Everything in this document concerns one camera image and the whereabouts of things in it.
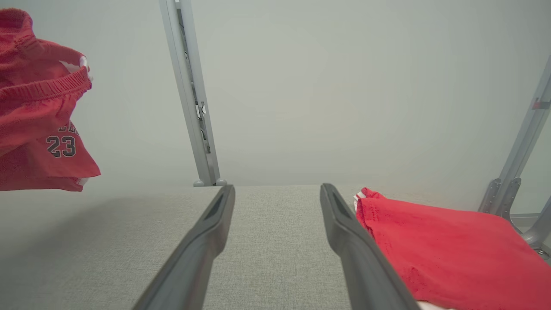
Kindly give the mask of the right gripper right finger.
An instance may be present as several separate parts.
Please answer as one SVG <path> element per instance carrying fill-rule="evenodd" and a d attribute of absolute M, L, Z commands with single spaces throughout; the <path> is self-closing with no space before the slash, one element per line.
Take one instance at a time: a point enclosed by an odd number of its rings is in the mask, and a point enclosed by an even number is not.
<path fill-rule="evenodd" d="M 421 310 L 334 185 L 321 185 L 320 202 L 329 245 L 342 262 L 352 310 Z"/>

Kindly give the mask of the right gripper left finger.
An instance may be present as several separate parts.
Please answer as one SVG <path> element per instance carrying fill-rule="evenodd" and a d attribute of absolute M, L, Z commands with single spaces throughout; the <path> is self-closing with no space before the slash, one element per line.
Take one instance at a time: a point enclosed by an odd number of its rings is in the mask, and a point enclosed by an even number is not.
<path fill-rule="evenodd" d="M 221 187 L 133 310 L 202 310 L 214 260 L 228 241 L 234 205 L 234 186 Z"/>

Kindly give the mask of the red Bulls 23 basketball jersey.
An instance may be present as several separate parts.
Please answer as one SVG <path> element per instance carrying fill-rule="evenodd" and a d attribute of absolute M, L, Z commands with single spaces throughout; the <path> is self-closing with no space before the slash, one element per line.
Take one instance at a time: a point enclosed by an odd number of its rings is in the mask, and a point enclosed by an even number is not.
<path fill-rule="evenodd" d="M 551 266 L 503 218 L 368 188 L 354 204 L 416 300 L 453 310 L 551 310 Z"/>

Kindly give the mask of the red basketball shorts white stripe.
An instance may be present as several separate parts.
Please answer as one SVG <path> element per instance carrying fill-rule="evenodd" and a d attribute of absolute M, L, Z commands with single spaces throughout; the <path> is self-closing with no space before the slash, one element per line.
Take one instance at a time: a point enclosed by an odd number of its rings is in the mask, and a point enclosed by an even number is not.
<path fill-rule="evenodd" d="M 0 192 L 81 192 L 100 175 L 71 122 L 91 86 L 85 55 L 35 37 L 27 12 L 0 9 Z"/>

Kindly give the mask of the grey fabric sofa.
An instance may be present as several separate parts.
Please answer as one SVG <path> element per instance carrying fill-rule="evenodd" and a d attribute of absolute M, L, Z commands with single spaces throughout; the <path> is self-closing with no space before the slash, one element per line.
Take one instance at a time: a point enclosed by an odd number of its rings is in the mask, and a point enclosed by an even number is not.
<path fill-rule="evenodd" d="M 237 186 L 204 310 L 350 310 L 319 185 Z M 218 188 L 0 193 L 0 310 L 132 310 Z"/>

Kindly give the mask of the grey metal frame post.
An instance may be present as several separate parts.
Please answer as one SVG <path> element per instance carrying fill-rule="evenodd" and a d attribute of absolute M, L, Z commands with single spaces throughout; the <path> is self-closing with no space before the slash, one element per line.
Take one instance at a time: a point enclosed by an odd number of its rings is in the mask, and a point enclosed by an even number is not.
<path fill-rule="evenodd" d="M 192 0 L 158 0 L 198 179 L 194 187 L 225 186 L 199 55 Z"/>
<path fill-rule="evenodd" d="M 514 222 L 514 219 L 521 218 L 521 214 L 512 215 L 511 211 L 522 185 L 521 174 L 550 114 L 551 55 L 547 58 L 535 94 L 500 175 L 489 182 L 478 208 L 478 212 L 494 214 L 507 220 L 531 249 L 548 264 L 551 264 L 551 247 L 545 245 L 545 240 L 551 236 L 551 193 L 545 195 L 547 200 L 539 213 L 525 216 L 529 223 L 529 228 L 525 232 L 522 232 Z"/>

